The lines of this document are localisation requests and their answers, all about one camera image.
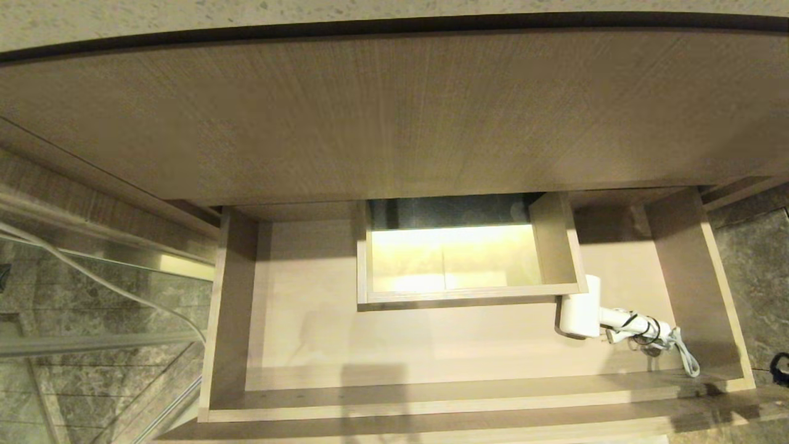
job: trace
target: white hair dryer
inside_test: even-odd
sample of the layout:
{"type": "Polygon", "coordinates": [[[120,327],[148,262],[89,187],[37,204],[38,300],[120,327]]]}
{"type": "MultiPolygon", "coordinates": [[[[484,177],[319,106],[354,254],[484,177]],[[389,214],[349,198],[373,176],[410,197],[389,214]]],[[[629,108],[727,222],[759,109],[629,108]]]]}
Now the white hair dryer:
{"type": "Polygon", "coordinates": [[[695,378],[699,375],[701,368],[682,342],[679,327],[672,328],[666,322],[635,311],[601,307],[600,278],[588,274],[586,282],[588,293],[562,296],[559,329],[576,337],[599,337],[602,327],[610,344],[632,337],[646,348],[670,350],[676,346],[688,376],[695,378]]]}

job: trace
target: white cable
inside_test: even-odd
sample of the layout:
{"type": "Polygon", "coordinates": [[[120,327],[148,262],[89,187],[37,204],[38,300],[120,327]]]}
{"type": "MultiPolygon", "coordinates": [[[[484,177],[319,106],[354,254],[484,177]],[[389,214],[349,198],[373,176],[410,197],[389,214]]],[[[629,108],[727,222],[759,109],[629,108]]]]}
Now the white cable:
{"type": "Polygon", "coordinates": [[[7,232],[7,233],[15,235],[16,237],[22,238],[22,239],[24,239],[24,240],[26,240],[26,241],[28,241],[30,243],[34,243],[35,245],[40,246],[44,250],[49,251],[53,256],[55,256],[56,258],[60,259],[62,262],[66,263],[68,266],[70,266],[73,269],[75,269],[76,271],[84,274],[85,276],[93,279],[94,281],[96,281],[99,284],[109,288],[110,290],[112,290],[113,292],[118,293],[121,296],[129,298],[132,301],[136,301],[136,302],[141,303],[143,305],[147,305],[149,307],[153,307],[153,308],[158,309],[158,310],[166,311],[167,313],[172,314],[173,316],[176,316],[176,317],[182,319],[184,322],[189,324],[189,328],[191,328],[195,332],[197,332],[197,334],[200,336],[200,341],[203,343],[203,345],[205,345],[206,340],[205,340],[205,336],[203,335],[203,332],[200,331],[200,328],[197,325],[195,325],[194,322],[189,320],[189,318],[187,318],[183,314],[180,314],[177,311],[171,310],[170,308],[167,308],[165,306],[161,306],[158,303],[155,303],[155,302],[152,302],[152,301],[149,301],[149,300],[146,300],[146,299],[142,299],[141,297],[139,297],[137,295],[134,295],[132,293],[127,292],[123,288],[115,286],[111,282],[109,282],[107,280],[104,280],[101,276],[98,276],[98,275],[94,274],[92,271],[90,271],[90,270],[86,269],[85,267],[83,267],[82,265],[77,264],[75,261],[73,261],[70,258],[68,258],[67,256],[65,256],[60,250],[55,248],[52,244],[48,243],[47,241],[45,241],[44,239],[41,239],[38,236],[32,235],[32,234],[30,234],[30,233],[28,233],[26,231],[23,231],[23,230],[21,230],[19,228],[16,228],[16,227],[13,227],[11,225],[8,225],[8,224],[6,224],[5,222],[2,222],[2,221],[0,221],[0,230],[3,230],[5,232],[7,232]]]}
{"type": "Polygon", "coordinates": [[[701,366],[698,365],[696,358],[688,352],[688,348],[685,346],[685,343],[682,342],[682,333],[679,327],[675,327],[671,331],[669,341],[672,341],[674,345],[677,346],[679,356],[682,358],[682,366],[685,367],[685,373],[691,378],[696,378],[701,373],[701,366]]]}

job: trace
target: black cable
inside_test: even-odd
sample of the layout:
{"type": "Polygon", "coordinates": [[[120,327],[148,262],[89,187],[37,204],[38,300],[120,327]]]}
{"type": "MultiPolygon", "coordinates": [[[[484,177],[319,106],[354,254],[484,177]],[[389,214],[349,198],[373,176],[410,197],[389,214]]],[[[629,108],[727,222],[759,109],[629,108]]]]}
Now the black cable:
{"type": "Polygon", "coordinates": [[[652,344],[655,344],[655,343],[657,342],[657,340],[658,340],[658,339],[660,339],[660,323],[657,321],[657,319],[653,318],[652,316],[647,316],[647,318],[650,318],[650,319],[652,319],[652,320],[655,322],[655,326],[656,326],[656,328],[657,328],[657,334],[656,334],[656,335],[655,335],[655,337],[654,337],[654,338],[652,338],[652,340],[651,340],[651,341],[649,341],[649,342],[639,342],[639,341],[636,341],[636,338],[637,338],[637,337],[644,337],[644,335],[645,335],[645,334],[649,333],[649,329],[650,329],[650,328],[652,328],[652,325],[651,325],[651,324],[649,324],[649,321],[647,321],[647,322],[646,322],[646,325],[647,325],[647,327],[646,327],[646,330],[645,330],[643,333],[639,333],[639,334],[637,334],[637,335],[633,336],[633,341],[634,341],[636,344],[638,344],[638,345],[641,345],[641,346],[646,346],[646,345],[652,345],[652,344]]]}
{"type": "Polygon", "coordinates": [[[789,387],[789,373],[784,373],[778,366],[780,360],[789,359],[789,353],[778,353],[770,362],[772,381],[779,386],[789,387]]]}
{"type": "Polygon", "coordinates": [[[623,328],[627,327],[627,324],[630,324],[630,323],[631,323],[631,322],[632,322],[632,321],[633,321],[635,318],[637,318],[637,317],[638,317],[638,313],[636,313],[636,312],[634,312],[634,311],[631,311],[631,312],[630,312],[630,318],[628,318],[628,319],[625,321],[625,323],[624,323],[624,324],[622,324],[622,326],[621,326],[621,327],[619,327],[619,328],[620,328],[620,329],[623,329],[623,328]]]}

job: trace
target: gray marble wall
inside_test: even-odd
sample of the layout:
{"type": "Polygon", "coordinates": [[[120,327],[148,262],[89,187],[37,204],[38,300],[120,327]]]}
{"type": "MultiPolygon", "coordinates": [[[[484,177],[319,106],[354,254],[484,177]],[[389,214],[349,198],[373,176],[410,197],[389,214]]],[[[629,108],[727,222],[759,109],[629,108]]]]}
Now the gray marble wall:
{"type": "MultiPolygon", "coordinates": [[[[82,258],[79,262],[132,293],[173,307],[206,328],[210,282],[109,262],[82,258]]],[[[157,333],[188,328],[172,315],[143,307],[93,283],[39,248],[0,240],[3,263],[12,264],[12,269],[0,294],[0,314],[15,314],[25,336],[157,333]]],[[[121,420],[124,428],[128,427],[127,416],[140,413],[135,403],[151,402],[151,392],[162,389],[162,380],[172,379],[168,371],[178,366],[187,347],[189,344],[172,344],[32,359],[55,438],[74,444],[111,441],[115,433],[107,431],[118,429],[121,420]]],[[[170,381],[171,385],[185,388],[199,374],[202,346],[197,348],[198,353],[189,355],[189,362],[198,361],[192,364],[197,370],[184,374],[183,381],[170,381]]],[[[0,421],[15,409],[7,402],[10,397],[5,397],[6,402],[0,402],[0,421]]],[[[0,434],[23,427],[17,423],[0,423],[0,434]]],[[[30,435],[13,442],[36,439],[30,435]]]]}

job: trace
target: marble tile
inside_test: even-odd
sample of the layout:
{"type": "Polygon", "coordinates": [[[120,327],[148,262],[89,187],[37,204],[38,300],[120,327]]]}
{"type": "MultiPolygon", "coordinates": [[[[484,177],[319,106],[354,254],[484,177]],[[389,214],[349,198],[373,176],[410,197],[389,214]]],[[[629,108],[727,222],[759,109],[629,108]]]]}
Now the marble tile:
{"type": "Polygon", "coordinates": [[[55,366],[40,367],[39,371],[48,373],[50,380],[50,386],[43,390],[45,394],[135,397],[164,369],[158,366],[55,366]]]}
{"type": "Polygon", "coordinates": [[[21,242],[12,242],[12,241],[0,241],[0,242],[7,242],[13,245],[14,250],[14,258],[17,260],[32,260],[38,261],[42,258],[47,258],[50,256],[46,250],[41,248],[40,246],[34,246],[27,243],[21,242]]]}
{"type": "Polygon", "coordinates": [[[103,427],[66,427],[57,426],[55,431],[59,435],[64,435],[71,441],[71,444],[98,444],[95,440],[99,436],[103,427]]]}
{"type": "MultiPolygon", "coordinates": [[[[41,378],[40,376],[36,378],[36,382],[42,389],[47,387],[49,384],[49,380],[47,378],[41,378]]],[[[48,418],[49,424],[53,426],[55,424],[65,424],[65,420],[63,419],[63,415],[61,414],[60,410],[60,403],[58,403],[58,397],[41,394],[39,396],[43,406],[43,412],[48,418]]],[[[53,432],[55,434],[56,442],[69,442],[68,436],[64,434],[65,431],[53,430],[53,432]]]]}
{"type": "MultiPolygon", "coordinates": [[[[207,306],[176,307],[200,328],[208,325],[207,306]]],[[[189,327],[179,318],[153,308],[34,310],[40,336],[84,336],[108,333],[164,333],[189,327]]]]}
{"type": "MultiPolygon", "coordinates": [[[[128,265],[118,264],[115,262],[101,261],[99,259],[91,258],[74,258],[83,267],[91,270],[93,273],[99,274],[104,279],[116,284],[120,287],[132,287],[140,281],[141,273],[153,273],[151,271],[138,269],[128,265]]],[[[93,282],[90,278],[84,276],[75,269],[70,270],[75,277],[83,279],[85,282],[93,282]]]]}
{"type": "Polygon", "coordinates": [[[772,373],[767,370],[751,370],[753,372],[753,380],[756,382],[757,386],[771,386],[772,382],[772,373]]]}
{"type": "Polygon", "coordinates": [[[70,355],[42,356],[34,358],[39,366],[166,366],[177,358],[188,344],[157,345],[155,347],[104,350],[93,353],[73,353],[70,355]]]}
{"type": "Polygon", "coordinates": [[[33,310],[22,310],[19,312],[19,325],[22,328],[23,337],[39,336],[39,325],[36,321],[36,313],[33,310]]]}
{"type": "Polygon", "coordinates": [[[43,424],[38,394],[0,392],[0,421],[43,424]]]}
{"type": "Polygon", "coordinates": [[[38,272],[38,261],[15,260],[11,262],[11,271],[6,281],[6,291],[11,291],[21,285],[35,285],[38,280],[38,272]]]}
{"type": "Polygon", "coordinates": [[[42,258],[33,262],[38,284],[66,284],[71,282],[71,267],[56,258],[42,258]]]}
{"type": "Polygon", "coordinates": [[[62,423],[56,426],[106,427],[131,404],[132,397],[43,395],[57,398],[62,423]]]}
{"type": "MultiPolygon", "coordinates": [[[[160,436],[167,433],[169,430],[172,430],[175,427],[182,425],[183,423],[189,422],[191,420],[195,420],[197,418],[197,413],[200,409],[200,390],[194,390],[188,397],[184,398],[183,404],[179,405],[177,409],[172,410],[170,413],[165,416],[164,420],[155,428],[151,430],[150,436],[160,436]]],[[[154,408],[158,408],[160,411],[163,410],[168,404],[164,404],[163,402],[157,402],[154,404],[154,408]]]]}
{"type": "Polygon", "coordinates": [[[15,284],[0,294],[0,313],[18,313],[33,307],[36,294],[34,284],[15,284]]]}
{"type": "Polygon", "coordinates": [[[0,314],[0,337],[19,337],[19,324],[14,314],[0,314]]]}
{"type": "Polygon", "coordinates": [[[732,444],[784,444],[789,440],[789,419],[760,421],[731,427],[732,444]]]}
{"type": "MultiPolygon", "coordinates": [[[[135,288],[125,290],[137,293],[135,288]]],[[[37,310],[136,308],[140,304],[95,283],[38,284],[33,306],[37,310]]]]}
{"type": "Polygon", "coordinates": [[[0,421],[0,442],[47,444],[52,439],[43,424],[7,423],[0,421]]]}
{"type": "Polygon", "coordinates": [[[192,344],[102,432],[107,442],[130,442],[202,373],[203,346],[192,344]]]}
{"type": "Polygon", "coordinates": [[[733,204],[709,212],[713,228],[737,224],[745,220],[789,206],[789,183],[755,194],[733,204]]]}
{"type": "Polygon", "coordinates": [[[716,243],[746,340],[751,367],[789,351],[789,217],[783,209],[728,225],[716,243]]]}
{"type": "Polygon", "coordinates": [[[0,392],[34,393],[28,364],[22,359],[0,363],[0,392]]]}
{"type": "Polygon", "coordinates": [[[668,436],[670,444],[731,444],[731,427],[687,431],[668,436]]]}
{"type": "Polygon", "coordinates": [[[71,438],[69,438],[69,428],[63,426],[53,426],[52,433],[54,435],[54,441],[57,444],[69,443],[71,442],[71,438]]]}
{"type": "MultiPolygon", "coordinates": [[[[190,321],[197,324],[201,329],[208,328],[208,312],[210,307],[198,305],[191,307],[175,307],[173,310],[183,314],[190,321]]],[[[157,310],[148,320],[148,331],[151,332],[173,332],[188,329],[189,327],[179,318],[172,314],[157,310]]]]}
{"type": "Polygon", "coordinates": [[[0,264],[9,264],[17,255],[16,243],[0,239],[0,264]]]}
{"type": "Polygon", "coordinates": [[[167,273],[149,273],[146,276],[146,281],[148,294],[151,297],[159,295],[159,297],[175,298],[172,304],[168,304],[170,307],[209,305],[211,303],[211,282],[167,273]]]}

